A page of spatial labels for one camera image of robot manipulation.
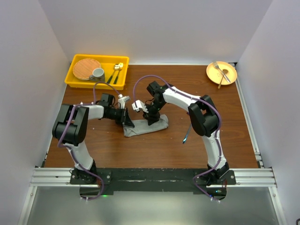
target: cup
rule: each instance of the cup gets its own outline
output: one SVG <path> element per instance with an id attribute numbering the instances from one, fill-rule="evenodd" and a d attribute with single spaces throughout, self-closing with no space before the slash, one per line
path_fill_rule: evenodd
<path id="1" fill-rule="evenodd" d="M 105 82 L 105 74 L 102 68 L 96 68 L 93 70 L 93 74 L 90 76 L 91 81 L 102 81 Z"/>

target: white enclosure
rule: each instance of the white enclosure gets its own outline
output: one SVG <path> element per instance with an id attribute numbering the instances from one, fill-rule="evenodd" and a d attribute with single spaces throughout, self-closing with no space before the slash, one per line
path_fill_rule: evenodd
<path id="1" fill-rule="evenodd" d="M 238 63 L 258 146 L 289 224 L 300 218 L 300 3 L 274 0 Z"/>
<path id="2" fill-rule="evenodd" d="M 271 0 L 40 0 L 69 60 L 126 55 L 131 63 L 237 62 Z"/>
<path id="3" fill-rule="evenodd" d="M 0 3 L 0 224 L 17 224 L 75 53 L 131 63 L 238 62 L 265 166 L 300 218 L 297 0 L 27 0 Z"/>

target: wooden coaster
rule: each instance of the wooden coaster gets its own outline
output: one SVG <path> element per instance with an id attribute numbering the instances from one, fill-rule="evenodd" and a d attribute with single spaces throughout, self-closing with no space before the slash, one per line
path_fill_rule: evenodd
<path id="1" fill-rule="evenodd" d="M 94 59 L 83 59 L 74 65 L 73 74 L 76 78 L 86 81 L 96 68 L 101 68 L 100 62 Z"/>

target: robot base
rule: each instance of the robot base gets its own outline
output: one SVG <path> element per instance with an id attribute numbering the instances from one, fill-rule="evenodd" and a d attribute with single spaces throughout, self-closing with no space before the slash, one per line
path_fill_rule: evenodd
<path id="1" fill-rule="evenodd" d="M 148 192 L 193 192 L 203 194 L 195 187 L 192 178 L 207 169 L 149 169 L 149 168 L 97 168 L 97 173 L 104 180 L 103 195 L 113 195 L 114 191 L 148 191 Z M 207 178 L 196 179 L 196 183 L 211 196 L 223 199 L 226 188 L 209 188 L 207 185 L 236 184 L 234 172 L 229 170 L 217 183 Z M 80 178 L 71 178 L 70 184 L 86 184 Z M 81 187 L 81 195 L 97 195 L 95 187 Z"/>

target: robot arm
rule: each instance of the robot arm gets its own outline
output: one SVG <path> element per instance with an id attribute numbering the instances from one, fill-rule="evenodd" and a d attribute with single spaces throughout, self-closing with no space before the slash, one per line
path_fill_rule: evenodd
<path id="1" fill-rule="evenodd" d="M 102 94 L 101 99 L 97 101 L 95 105 L 78 107 L 73 118 L 70 118 L 70 112 L 74 106 L 63 104 L 52 129 L 52 135 L 60 140 L 64 130 L 66 129 L 68 120 L 72 120 L 72 123 L 67 128 L 67 132 L 62 143 L 69 147 L 68 151 L 70 155 L 76 158 L 81 166 L 92 173 L 97 172 L 96 164 L 93 158 L 89 155 L 84 141 L 88 120 L 108 118 L 115 120 L 117 124 L 134 127 L 134 124 L 129 118 L 128 109 L 125 107 L 125 103 L 129 100 L 129 97 L 123 97 L 122 95 L 119 96 L 119 108 L 114 108 L 114 99 L 113 95 Z M 95 178 L 86 174 L 78 163 L 75 162 L 75 172 L 81 174 L 81 177 L 85 179 L 87 183 L 94 182 Z"/>
<path id="2" fill-rule="evenodd" d="M 170 85 L 170 89 L 167 85 L 160 86 L 157 82 L 152 82 L 148 85 L 147 91 L 153 96 L 151 104 L 144 104 L 140 100 L 137 100 L 132 104 L 135 111 L 143 111 L 143 117 L 148 121 L 148 125 L 155 123 L 159 120 L 159 110 L 166 104 L 171 103 L 186 110 L 190 116 L 192 127 L 194 131 L 200 135 L 203 139 L 206 152 L 208 155 L 208 167 L 213 168 L 221 157 L 220 163 L 213 171 L 213 176 L 217 180 L 220 179 L 228 170 L 229 166 L 226 159 L 222 154 L 219 154 L 219 119 L 215 112 L 210 109 L 206 104 L 197 101 L 195 99 L 201 99 L 208 102 L 213 107 L 214 104 L 211 98 L 207 95 L 200 97 L 185 93 L 176 87 Z"/>

